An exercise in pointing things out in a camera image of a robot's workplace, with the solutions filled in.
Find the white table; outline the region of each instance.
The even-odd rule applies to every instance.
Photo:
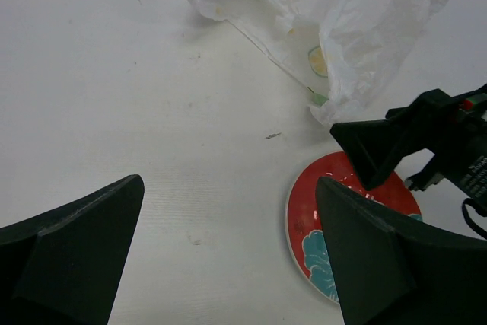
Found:
[[[450,0],[363,118],[486,83],[486,12]],[[337,149],[308,97],[184,0],[0,0],[0,226],[141,174],[110,324],[341,324],[285,243],[293,179]],[[448,182],[417,198],[426,221],[472,234]]]

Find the white plastic bag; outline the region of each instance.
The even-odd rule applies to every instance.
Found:
[[[384,89],[432,14],[447,0],[188,0],[230,21],[315,94],[328,124],[358,113]]]

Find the floral design on plate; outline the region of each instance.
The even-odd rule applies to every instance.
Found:
[[[366,191],[358,182],[344,152],[324,156],[309,165],[296,180],[286,207],[285,228],[289,249],[300,271],[329,300],[339,303],[338,293],[323,239],[314,189],[318,178],[332,177],[348,188],[411,218],[422,221],[421,212],[411,192],[392,174],[386,183]]]

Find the plate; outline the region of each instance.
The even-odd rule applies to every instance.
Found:
[[[320,177],[332,177],[370,199],[371,204],[383,204],[419,221],[422,217],[416,200],[396,173],[392,173],[382,186],[367,191],[358,181],[343,151],[324,156],[304,169],[289,193],[285,210],[289,250],[313,287],[339,304],[314,196]]]

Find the blue flower pattern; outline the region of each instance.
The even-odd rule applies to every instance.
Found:
[[[422,221],[422,216],[416,213],[409,215],[415,220]],[[310,281],[318,290],[331,301],[339,304],[335,279],[329,263],[328,250],[321,230],[313,230],[303,239],[304,265],[311,272]]]

